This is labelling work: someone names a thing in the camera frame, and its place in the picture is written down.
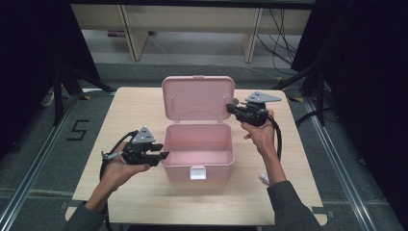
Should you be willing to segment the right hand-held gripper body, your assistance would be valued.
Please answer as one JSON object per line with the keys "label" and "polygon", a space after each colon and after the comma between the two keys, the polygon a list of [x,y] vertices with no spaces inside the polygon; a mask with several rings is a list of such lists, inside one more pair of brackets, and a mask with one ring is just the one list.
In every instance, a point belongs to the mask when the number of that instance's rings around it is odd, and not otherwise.
{"label": "right hand-held gripper body", "polygon": [[254,91],[243,103],[244,121],[255,127],[263,125],[268,118],[266,103],[278,101],[281,101],[280,97]]}

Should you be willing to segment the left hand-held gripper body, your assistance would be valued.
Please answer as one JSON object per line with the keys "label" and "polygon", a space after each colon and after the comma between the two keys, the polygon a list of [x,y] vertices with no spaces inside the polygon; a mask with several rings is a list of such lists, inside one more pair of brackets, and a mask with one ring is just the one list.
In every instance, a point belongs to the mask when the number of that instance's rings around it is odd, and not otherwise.
{"label": "left hand-held gripper body", "polygon": [[150,145],[156,141],[146,126],[132,136],[131,140],[123,148],[123,159],[128,165],[146,164],[146,154]]}

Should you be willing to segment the black metal stand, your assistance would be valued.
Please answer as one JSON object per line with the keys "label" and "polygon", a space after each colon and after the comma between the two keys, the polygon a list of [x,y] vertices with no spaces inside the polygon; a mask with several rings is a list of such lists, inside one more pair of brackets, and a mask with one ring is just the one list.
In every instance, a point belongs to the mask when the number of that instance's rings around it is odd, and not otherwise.
{"label": "black metal stand", "polygon": [[321,126],[324,126],[324,76],[312,64],[301,70],[288,80],[280,82],[277,86],[274,87],[274,89],[282,90],[289,85],[299,81],[300,79],[304,79],[304,81],[302,86],[300,87],[299,92],[302,96],[309,97],[313,94],[316,97],[317,106],[316,109],[312,111],[312,115],[317,117]]}
{"label": "black metal stand", "polygon": [[67,90],[68,94],[72,96],[80,96],[83,93],[83,90],[78,83],[78,79],[85,80],[105,92],[115,92],[114,88],[109,87],[100,80],[98,73],[95,75],[88,75],[86,72],[69,65],[60,65],[56,67],[53,74],[55,125],[62,120],[64,115],[63,87]]}

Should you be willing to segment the person's right hand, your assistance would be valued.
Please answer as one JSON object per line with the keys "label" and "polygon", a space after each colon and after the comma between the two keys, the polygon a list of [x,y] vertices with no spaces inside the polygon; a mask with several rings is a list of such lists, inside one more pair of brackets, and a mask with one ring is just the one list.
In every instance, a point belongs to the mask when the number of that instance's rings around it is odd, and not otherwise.
{"label": "person's right hand", "polygon": [[241,127],[247,132],[247,135],[243,138],[245,140],[251,139],[263,158],[270,159],[272,157],[277,157],[277,151],[274,144],[275,129],[268,119],[259,127],[250,125],[246,122],[243,122]]}

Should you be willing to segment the pink storage box white handle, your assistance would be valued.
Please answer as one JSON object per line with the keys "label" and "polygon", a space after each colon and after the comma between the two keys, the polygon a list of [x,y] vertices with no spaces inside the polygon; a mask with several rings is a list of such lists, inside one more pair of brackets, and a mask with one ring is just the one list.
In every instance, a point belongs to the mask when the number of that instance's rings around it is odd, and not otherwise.
{"label": "pink storage box white handle", "polygon": [[222,182],[231,175],[235,155],[226,106],[234,99],[228,76],[169,76],[162,83],[166,128],[162,161],[174,182]]}

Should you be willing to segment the person's left hand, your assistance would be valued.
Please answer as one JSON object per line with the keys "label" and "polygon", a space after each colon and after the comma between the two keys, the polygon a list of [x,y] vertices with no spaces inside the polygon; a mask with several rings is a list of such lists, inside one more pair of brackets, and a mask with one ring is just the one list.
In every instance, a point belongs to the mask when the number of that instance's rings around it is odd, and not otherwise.
{"label": "person's left hand", "polygon": [[122,155],[114,157],[105,167],[100,185],[108,192],[116,191],[134,175],[146,172],[150,169],[149,164],[128,165]]}

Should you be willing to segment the aluminium floor rail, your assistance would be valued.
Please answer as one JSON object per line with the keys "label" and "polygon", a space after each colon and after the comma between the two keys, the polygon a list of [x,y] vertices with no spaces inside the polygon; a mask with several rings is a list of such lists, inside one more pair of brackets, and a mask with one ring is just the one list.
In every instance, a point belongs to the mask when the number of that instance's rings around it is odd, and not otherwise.
{"label": "aluminium floor rail", "polygon": [[313,115],[311,120],[362,231],[377,231],[376,225],[370,216],[370,212],[365,205],[362,196],[358,193],[353,181],[351,180],[350,175],[346,170],[344,163],[326,128],[321,124],[316,115]]}
{"label": "aluminium floor rail", "polygon": [[79,100],[79,96],[70,96],[63,109],[63,115],[60,120],[52,127],[49,135],[47,136],[44,144],[39,150],[33,163],[30,165],[26,172],[22,182],[18,188],[14,191],[13,197],[9,201],[5,210],[0,214],[0,231],[9,231],[13,226],[13,223],[20,212],[31,188],[37,181],[38,176],[46,163],[52,148],[55,146],[65,123],[72,111],[72,108]]}

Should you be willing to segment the black curtain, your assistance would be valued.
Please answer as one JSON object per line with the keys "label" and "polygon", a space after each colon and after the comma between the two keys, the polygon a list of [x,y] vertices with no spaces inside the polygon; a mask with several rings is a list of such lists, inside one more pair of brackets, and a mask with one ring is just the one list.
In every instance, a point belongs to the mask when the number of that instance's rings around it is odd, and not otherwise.
{"label": "black curtain", "polygon": [[53,84],[56,70],[99,74],[69,0],[0,0],[0,160]]}
{"label": "black curtain", "polygon": [[292,69],[312,63],[342,13],[321,72],[346,131],[408,231],[408,0],[315,0]]}

